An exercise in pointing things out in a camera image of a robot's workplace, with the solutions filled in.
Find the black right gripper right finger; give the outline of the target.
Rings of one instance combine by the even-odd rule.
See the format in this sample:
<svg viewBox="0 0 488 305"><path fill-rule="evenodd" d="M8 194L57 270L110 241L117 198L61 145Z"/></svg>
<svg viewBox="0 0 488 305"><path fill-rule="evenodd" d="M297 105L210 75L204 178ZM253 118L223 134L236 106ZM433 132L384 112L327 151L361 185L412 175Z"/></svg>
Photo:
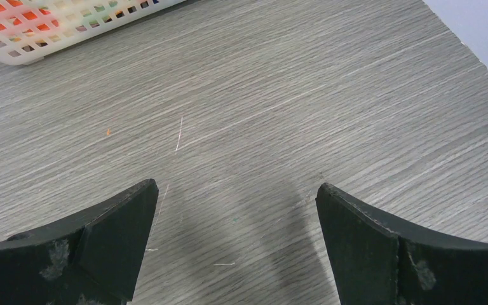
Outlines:
<svg viewBox="0 0 488 305"><path fill-rule="evenodd" d="M488 243L409 222L329 183L316 207L342 304L488 304Z"/></svg>

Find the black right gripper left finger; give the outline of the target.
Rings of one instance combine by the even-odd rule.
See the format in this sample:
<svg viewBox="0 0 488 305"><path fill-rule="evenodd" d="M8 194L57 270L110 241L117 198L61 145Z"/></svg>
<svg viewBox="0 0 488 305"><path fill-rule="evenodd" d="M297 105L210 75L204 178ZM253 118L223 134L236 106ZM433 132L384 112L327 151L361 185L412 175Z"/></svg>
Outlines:
<svg viewBox="0 0 488 305"><path fill-rule="evenodd" d="M133 299L159 190L146 179L92 207L0 241L0 304Z"/></svg>

